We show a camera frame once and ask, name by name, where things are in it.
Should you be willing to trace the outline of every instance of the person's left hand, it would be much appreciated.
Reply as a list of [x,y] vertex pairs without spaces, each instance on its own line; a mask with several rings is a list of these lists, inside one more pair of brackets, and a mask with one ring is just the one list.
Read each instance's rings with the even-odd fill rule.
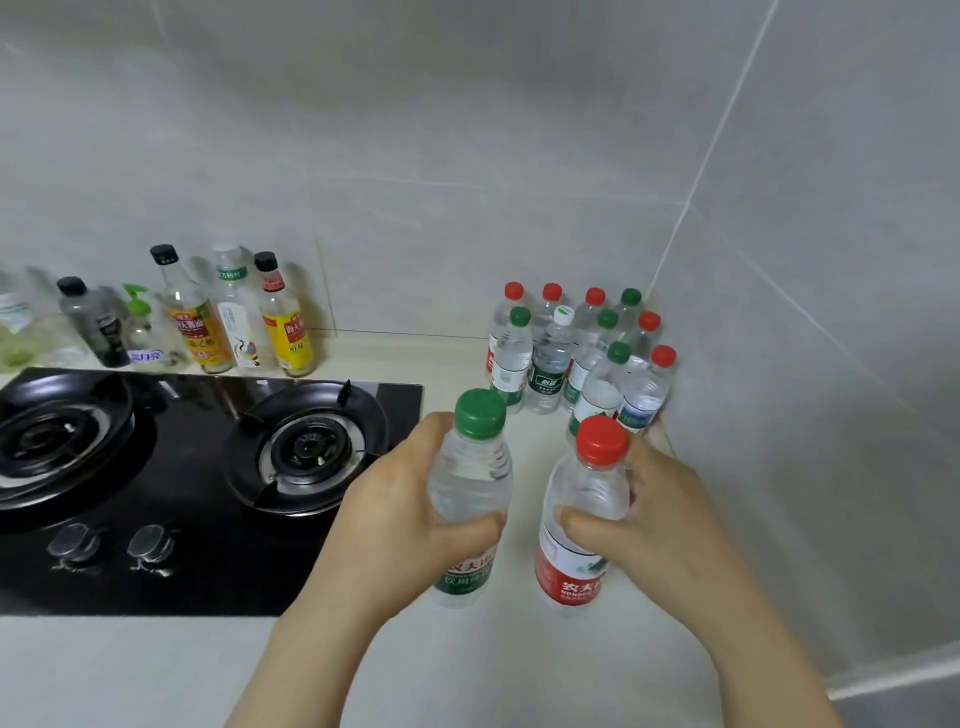
[[446,570],[499,541],[505,512],[450,523],[427,497],[426,478],[452,426],[453,413],[432,412],[350,485],[295,607],[333,599],[379,627]]

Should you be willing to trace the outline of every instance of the bottle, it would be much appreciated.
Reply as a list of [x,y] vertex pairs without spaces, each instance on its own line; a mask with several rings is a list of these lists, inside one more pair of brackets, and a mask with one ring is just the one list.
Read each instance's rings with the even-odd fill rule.
[[287,376],[310,374],[316,363],[297,294],[283,282],[273,253],[257,253],[253,256],[253,265],[263,274],[260,312],[283,373]]
[[677,361],[677,353],[660,345],[654,348],[650,360],[649,369],[627,373],[620,382],[623,397],[616,419],[631,432],[640,432],[653,422],[673,383],[671,367]]
[[523,406],[534,414],[550,414],[564,395],[564,376],[573,354],[573,317],[572,308],[557,306],[553,323],[534,347],[533,366],[523,395]]
[[630,361],[627,362],[627,372],[638,369],[650,369],[650,353],[660,337],[660,315],[653,311],[644,311],[640,314],[638,328],[627,334],[624,341],[630,347]]
[[123,345],[120,320],[99,291],[89,291],[82,279],[67,276],[57,281],[63,294],[60,310],[70,319],[100,363],[111,369],[130,364]]
[[49,348],[46,332],[23,297],[14,291],[0,293],[0,372],[36,364]]
[[[510,449],[503,439],[507,408],[496,393],[471,389],[460,396],[453,429],[433,461],[426,491],[448,521],[469,521],[506,510],[514,489]],[[449,570],[431,590],[441,603],[466,607],[476,601],[493,569],[496,546]]]
[[490,341],[487,345],[487,379],[493,376],[493,350],[496,349],[496,340],[500,338],[503,329],[510,323],[510,311],[515,305],[523,305],[523,286],[511,280],[503,288],[503,295],[506,297],[500,305],[493,310],[493,320],[490,325]]
[[597,315],[603,310],[607,293],[603,288],[588,288],[584,302],[577,306],[573,317],[573,353],[576,355],[581,344],[590,346],[600,335],[597,328]]
[[559,283],[547,283],[543,286],[543,298],[534,303],[531,311],[533,316],[531,330],[534,337],[534,344],[540,340],[543,332],[546,331],[546,328],[550,326],[550,322],[553,321],[553,311],[560,305],[560,296],[563,294],[564,290],[560,287]]
[[213,250],[220,280],[217,313],[237,368],[244,374],[273,369],[276,361],[260,313],[260,286],[247,275],[243,251],[233,243],[217,243]]
[[580,390],[587,381],[587,375],[598,361],[602,361],[607,355],[607,349],[610,344],[619,336],[616,330],[617,316],[613,311],[607,309],[597,314],[596,335],[590,335],[593,341],[592,346],[584,345],[577,352],[570,368],[570,376],[566,381],[564,388],[564,407],[568,412],[573,411],[577,399],[580,397]]
[[493,372],[490,388],[507,405],[507,414],[523,408],[523,386],[533,359],[534,341],[530,335],[530,309],[514,306],[510,324],[496,342],[493,354]]
[[609,417],[584,420],[575,451],[567,452],[550,475],[543,498],[537,581],[550,604],[575,614],[600,593],[607,560],[567,538],[557,523],[557,506],[570,505],[600,518],[619,521],[630,507],[623,458],[627,431]]
[[636,320],[640,315],[640,301],[643,296],[635,288],[624,288],[620,294],[620,303],[615,305],[612,310],[616,311],[620,323],[617,329],[624,334],[633,331],[636,328]]
[[147,289],[135,283],[124,283],[130,296],[127,311],[130,314],[123,327],[123,343],[138,372],[174,372],[186,363],[186,354],[180,348],[180,337],[163,324],[151,321],[153,309],[139,297]]
[[620,394],[620,368],[630,358],[630,347],[622,341],[614,341],[607,350],[607,358],[597,362],[584,381],[584,388],[573,405],[570,421],[566,426],[566,439],[572,444],[580,423],[593,415],[611,417],[623,401]]
[[150,255],[160,266],[160,300],[170,311],[194,361],[211,375],[233,368],[233,356],[220,321],[203,289],[186,275],[172,245],[154,245]]

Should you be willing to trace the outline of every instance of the black bottle cap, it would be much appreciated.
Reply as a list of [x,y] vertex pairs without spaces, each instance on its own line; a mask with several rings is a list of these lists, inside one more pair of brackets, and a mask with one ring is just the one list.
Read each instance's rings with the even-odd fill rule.
[[67,276],[58,280],[57,287],[64,296],[82,296],[86,293],[86,283],[76,276]]
[[157,265],[170,265],[171,263],[176,263],[180,260],[180,256],[177,255],[177,251],[172,245],[164,243],[163,245],[154,245],[150,249],[150,255],[154,257],[154,262]]
[[276,255],[270,251],[261,251],[253,256],[253,265],[260,273],[270,273],[276,270]]

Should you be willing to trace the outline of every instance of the yellow label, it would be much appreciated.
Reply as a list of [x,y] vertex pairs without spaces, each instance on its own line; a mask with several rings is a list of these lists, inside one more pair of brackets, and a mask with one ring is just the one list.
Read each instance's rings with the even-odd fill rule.
[[209,303],[196,308],[171,308],[170,315],[177,322],[177,328],[198,364],[230,361],[230,348]]
[[284,369],[305,369],[313,363],[313,347],[299,311],[286,316],[264,316],[270,343]]

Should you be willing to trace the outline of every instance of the red bottle cap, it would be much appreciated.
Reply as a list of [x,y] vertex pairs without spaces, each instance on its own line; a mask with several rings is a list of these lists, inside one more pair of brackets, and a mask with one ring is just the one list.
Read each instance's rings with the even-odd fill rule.
[[588,288],[587,289],[587,303],[590,305],[603,305],[603,302],[607,299],[607,294],[603,288]]
[[511,301],[519,301],[523,298],[523,284],[511,280],[503,287],[503,292]]
[[677,352],[674,351],[673,347],[665,347],[663,344],[660,344],[658,347],[654,347],[653,352],[650,354],[650,360],[658,367],[668,369],[677,361]]
[[627,454],[630,435],[620,423],[606,415],[593,415],[577,430],[577,454],[588,465],[606,468]]
[[644,311],[640,314],[640,328],[653,332],[660,328],[660,315],[653,311]]
[[563,293],[559,283],[547,283],[543,286],[543,297],[548,301],[559,301]]

